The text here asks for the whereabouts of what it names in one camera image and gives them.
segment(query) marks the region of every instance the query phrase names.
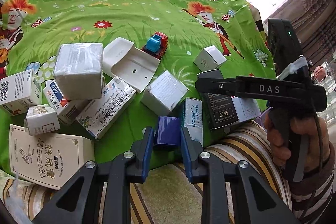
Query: toy truck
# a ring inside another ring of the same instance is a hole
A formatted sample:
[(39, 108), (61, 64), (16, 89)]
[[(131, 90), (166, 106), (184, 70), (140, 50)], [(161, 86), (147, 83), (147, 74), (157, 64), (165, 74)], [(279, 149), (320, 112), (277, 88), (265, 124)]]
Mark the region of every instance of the toy truck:
[(168, 36), (162, 32), (156, 32), (148, 39), (146, 45), (141, 50), (160, 60), (165, 54), (167, 47)]

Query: cable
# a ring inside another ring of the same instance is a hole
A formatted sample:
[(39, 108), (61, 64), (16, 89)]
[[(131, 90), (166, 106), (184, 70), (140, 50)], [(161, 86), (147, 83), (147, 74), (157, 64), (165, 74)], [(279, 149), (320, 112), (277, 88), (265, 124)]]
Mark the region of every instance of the cable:
[[(316, 109), (315, 109), (315, 105), (313, 103), (313, 100), (311, 99), (312, 102), (312, 108), (313, 108), (313, 112), (314, 112), (314, 120), (316, 123), (316, 128), (317, 128), (317, 134), (318, 134), (318, 138), (319, 138), (319, 172), (318, 174), (320, 175), (322, 172), (322, 168), (323, 168), (323, 141), (322, 141), (322, 132), (321, 132), (321, 126), (320, 126), (320, 122), (319, 122), (319, 117), (317, 116), (316, 113)], [(315, 197), (316, 191), (318, 189), (318, 183), (316, 183), (316, 187), (314, 189), (314, 191), (311, 193), (311, 196), (308, 200), (308, 204), (305, 208), (305, 210), (303, 211), (302, 215), (300, 216), (299, 220), (302, 220), (305, 216), (305, 214), (307, 213), (308, 209), (310, 208), (310, 205), (313, 201), (313, 198)]]

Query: white strap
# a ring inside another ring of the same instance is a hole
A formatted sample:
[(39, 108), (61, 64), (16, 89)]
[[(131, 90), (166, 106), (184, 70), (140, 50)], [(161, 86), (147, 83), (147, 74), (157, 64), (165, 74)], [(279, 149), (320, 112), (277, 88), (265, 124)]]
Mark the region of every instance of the white strap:
[(295, 60), (293, 63), (290, 63), (284, 70), (281, 72), (279, 79), (283, 80), (285, 79), (288, 75), (292, 75), (294, 73), (297, 73), (297, 70), (304, 67), (308, 66), (307, 59), (304, 56), (301, 56), (297, 60)]

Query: blue toy cab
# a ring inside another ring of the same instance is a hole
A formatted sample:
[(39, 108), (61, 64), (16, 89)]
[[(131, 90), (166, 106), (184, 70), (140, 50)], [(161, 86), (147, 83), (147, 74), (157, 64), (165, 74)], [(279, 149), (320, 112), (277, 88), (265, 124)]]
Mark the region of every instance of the blue toy cab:
[(161, 36), (158, 34), (154, 34), (147, 40), (146, 49), (151, 52), (157, 52), (161, 46)]

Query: sleeve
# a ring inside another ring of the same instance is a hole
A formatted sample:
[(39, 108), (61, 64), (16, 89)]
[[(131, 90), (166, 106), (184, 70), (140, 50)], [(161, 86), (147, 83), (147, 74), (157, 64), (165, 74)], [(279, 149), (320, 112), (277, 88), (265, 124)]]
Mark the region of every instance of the sleeve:
[[(329, 146), (330, 156), (320, 174), (305, 175), (301, 182), (289, 182), (293, 213), (301, 223), (316, 223), (332, 199), (335, 150), (331, 143), (329, 143)], [(316, 193), (311, 203), (308, 204), (311, 194), (316, 187)], [(307, 206), (309, 206), (308, 210), (303, 216), (303, 211)]]

